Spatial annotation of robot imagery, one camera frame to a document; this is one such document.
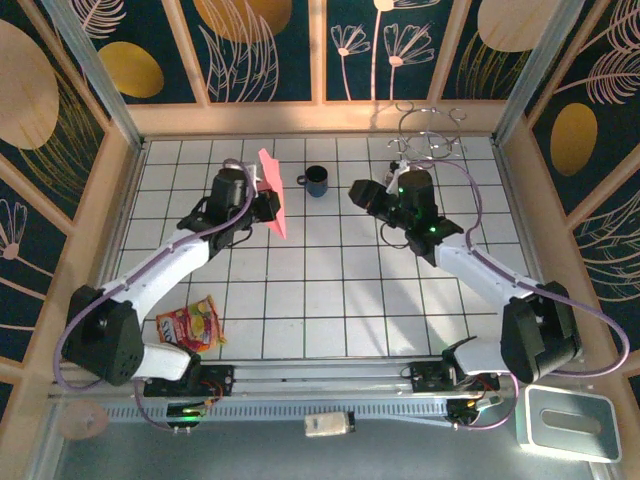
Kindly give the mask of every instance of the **gold circle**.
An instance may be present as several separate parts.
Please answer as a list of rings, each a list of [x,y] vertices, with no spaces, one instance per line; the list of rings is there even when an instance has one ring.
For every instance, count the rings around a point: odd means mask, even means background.
[[[149,98],[164,87],[158,62],[146,50],[129,42],[113,42],[98,52],[116,88],[131,97]]]
[[[482,41],[500,52],[533,49],[560,0],[482,0],[478,33]]]
[[[56,73],[38,44],[0,20],[0,138],[14,147],[44,145],[58,122]]]
[[[570,103],[553,123],[551,163],[561,175],[575,175],[591,158],[597,137],[595,114],[582,103]]]
[[[246,0],[246,3],[256,19],[264,18],[273,35],[284,30],[291,18],[291,0]],[[245,0],[193,0],[193,4],[204,23],[217,35],[247,43],[249,15]],[[228,4],[232,4],[231,9],[225,6]]]

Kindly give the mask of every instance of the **black mug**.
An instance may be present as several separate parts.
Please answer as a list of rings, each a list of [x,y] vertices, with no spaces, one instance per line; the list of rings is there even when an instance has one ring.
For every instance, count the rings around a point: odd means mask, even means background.
[[[320,165],[307,168],[304,175],[298,177],[298,185],[303,185],[312,197],[321,197],[329,188],[329,173]]]

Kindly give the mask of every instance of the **dark blue wallpaper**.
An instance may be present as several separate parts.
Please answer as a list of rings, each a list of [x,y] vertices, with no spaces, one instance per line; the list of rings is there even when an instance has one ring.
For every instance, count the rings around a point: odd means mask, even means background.
[[[65,241],[0,180],[0,357],[24,359]]]
[[[574,230],[602,311],[640,348],[640,171]],[[620,342],[614,334],[618,349]]]
[[[95,2],[93,11],[94,2],[69,3],[98,55],[112,59],[105,65],[127,104],[195,102],[160,0]],[[40,0],[37,4],[50,21]]]
[[[180,4],[211,102],[311,100],[307,0],[195,1]]]
[[[567,214],[640,142],[635,6],[611,2],[533,126]]]
[[[509,97],[530,50],[501,52],[484,44],[478,31],[482,0],[472,0],[442,98],[504,100]]]
[[[551,75],[553,75],[553,73],[555,72],[556,68],[558,67],[558,64],[564,57],[564,54],[567,52],[567,49],[571,45],[571,42],[573,42],[573,39],[575,38],[576,34],[580,30],[580,27],[582,27],[582,23],[584,22],[585,18],[587,18],[587,15],[591,11],[591,8],[595,3],[596,3],[596,0],[585,0],[584,4],[582,5],[582,10],[580,10],[580,13],[578,14],[578,19],[576,20],[576,23],[571,28],[571,31],[567,34],[567,38],[565,38],[560,49],[558,50],[558,53],[556,54],[555,58],[553,59],[553,62],[551,63],[551,66],[549,67],[549,70],[547,71],[547,74],[540,81],[538,88],[533,93],[531,100],[529,100],[529,103],[527,104],[527,107],[524,110],[524,113],[526,115],[529,115],[529,113],[531,113],[531,110],[533,110],[533,107],[535,107],[536,103],[538,103],[538,100],[540,99],[540,95],[542,95],[542,92],[547,87],[547,81],[549,80]]]
[[[376,38],[375,99],[427,98],[451,7],[449,0],[395,1],[379,12],[373,1],[329,0],[327,100],[372,99]]]
[[[640,375],[629,377],[629,384],[631,384],[631,390],[633,390],[633,395],[636,397],[638,407],[640,407]]]
[[[21,48],[29,48],[29,51],[14,50],[13,56],[3,57],[4,63],[0,64],[0,70],[3,74],[16,78],[21,90],[4,90],[0,95],[15,98],[21,92],[29,92],[34,85],[26,82],[38,78],[38,94],[49,99],[46,111],[43,111],[43,105],[37,103],[37,96],[25,94],[24,101],[20,103],[22,111],[15,112],[15,118],[11,116],[13,112],[6,112],[5,120],[8,123],[22,121],[27,117],[40,119],[41,124],[27,124],[27,137],[30,140],[37,139],[28,145],[25,143],[32,142],[18,142],[15,134],[7,135],[3,129],[3,132],[0,132],[0,154],[62,212],[73,218],[102,143],[104,131],[17,2],[4,2],[0,10],[0,27],[7,32],[5,34],[26,34],[35,43],[26,47],[21,43]],[[37,76],[28,75],[23,71],[28,64],[24,61],[25,58],[32,61],[34,55],[43,54],[42,59],[46,59],[48,65],[38,67],[38,73],[34,74]],[[52,110],[51,101],[56,101],[53,100],[56,98],[57,118],[55,114],[50,113],[55,112]],[[50,136],[39,137],[40,132],[48,130],[49,127],[53,129]]]

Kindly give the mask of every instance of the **gray floor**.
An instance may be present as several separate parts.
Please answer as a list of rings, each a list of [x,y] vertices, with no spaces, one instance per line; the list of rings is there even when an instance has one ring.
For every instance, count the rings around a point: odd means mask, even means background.
[[[368,420],[308,439],[302,422],[213,424],[189,438],[111,425],[67,445],[56,480],[591,479],[585,462],[526,454],[512,420],[492,432]]]

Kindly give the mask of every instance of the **metal frame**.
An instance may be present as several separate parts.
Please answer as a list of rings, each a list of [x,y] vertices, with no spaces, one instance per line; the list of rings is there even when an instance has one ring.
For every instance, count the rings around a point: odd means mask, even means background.
[[[60,0],[42,0],[42,5],[93,85],[104,107],[118,124],[129,144],[139,149],[141,146],[140,133],[129,115],[122,95],[116,90],[93,43],[82,29],[78,17],[71,8],[71,3]]]
[[[540,42],[531,53],[509,95],[507,106],[494,132],[496,145],[503,145],[509,139],[515,125],[524,113],[524,109],[560,51],[564,39],[576,22],[584,1],[563,0],[558,2],[558,8],[553,13]]]

